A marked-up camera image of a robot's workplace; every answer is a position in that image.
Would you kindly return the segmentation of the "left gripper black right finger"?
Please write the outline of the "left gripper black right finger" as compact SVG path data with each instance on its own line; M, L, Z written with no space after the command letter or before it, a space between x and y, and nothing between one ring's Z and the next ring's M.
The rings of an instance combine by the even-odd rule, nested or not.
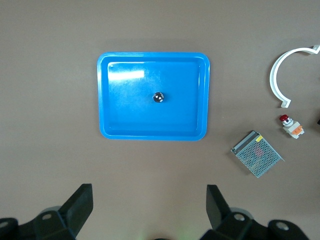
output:
M206 212L211 224L202 240L307 240L294 223L274 219L268 226L259 224L247 214L232 210L217 185L206 187Z

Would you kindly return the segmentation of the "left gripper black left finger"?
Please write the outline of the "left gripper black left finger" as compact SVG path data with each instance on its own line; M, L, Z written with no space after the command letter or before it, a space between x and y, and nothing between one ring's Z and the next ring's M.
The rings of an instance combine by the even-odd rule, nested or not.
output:
M27 223L0 219L2 240L75 240L93 211L93 186L82 184L61 206L41 211Z

